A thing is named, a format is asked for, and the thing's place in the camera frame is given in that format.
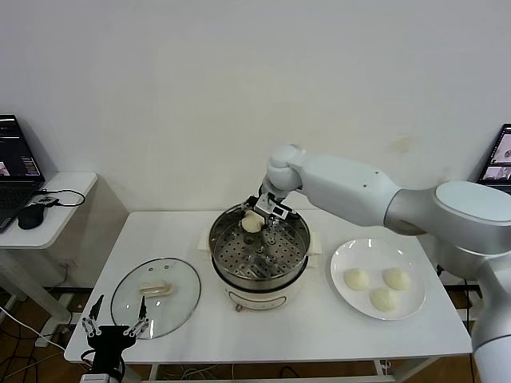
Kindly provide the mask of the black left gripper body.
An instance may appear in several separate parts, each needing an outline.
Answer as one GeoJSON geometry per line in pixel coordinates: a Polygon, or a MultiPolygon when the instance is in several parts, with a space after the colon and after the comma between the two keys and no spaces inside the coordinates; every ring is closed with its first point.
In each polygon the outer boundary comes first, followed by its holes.
{"type": "Polygon", "coordinates": [[[125,373],[123,352],[135,345],[128,326],[100,326],[100,334],[88,337],[88,353],[93,354],[89,373],[125,373]]]}

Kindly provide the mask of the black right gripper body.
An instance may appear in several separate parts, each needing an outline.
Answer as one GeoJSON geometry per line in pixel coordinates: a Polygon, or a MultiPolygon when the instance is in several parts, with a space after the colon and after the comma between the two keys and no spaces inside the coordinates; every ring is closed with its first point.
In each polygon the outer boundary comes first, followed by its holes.
{"type": "Polygon", "coordinates": [[[296,210],[283,203],[289,194],[289,191],[280,190],[269,183],[263,183],[259,188],[257,213],[266,220],[268,220],[271,215],[282,220],[296,216],[296,210]]]}

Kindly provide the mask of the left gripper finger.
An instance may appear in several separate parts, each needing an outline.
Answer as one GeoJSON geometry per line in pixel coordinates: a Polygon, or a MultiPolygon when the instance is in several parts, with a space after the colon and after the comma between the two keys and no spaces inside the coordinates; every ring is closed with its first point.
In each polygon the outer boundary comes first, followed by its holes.
{"type": "Polygon", "coordinates": [[[145,296],[141,299],[141,306],[136,323],[124,331],[125,336],[138,338],[149,327],[149,319],[147,317],[147,307],[145,305],[145,296]]]}
{"type": "Polygon", "coordinates": [[[83,317],[81,320],[82,327],[85,331],[86,335],[100,335],[101,330],[97,325],[97,318],[99,316],[101,310],[101,304],[103,301],[104,295],[102,294],[99,299],[92,305],[89,315],[87,317],[83,317]]]}

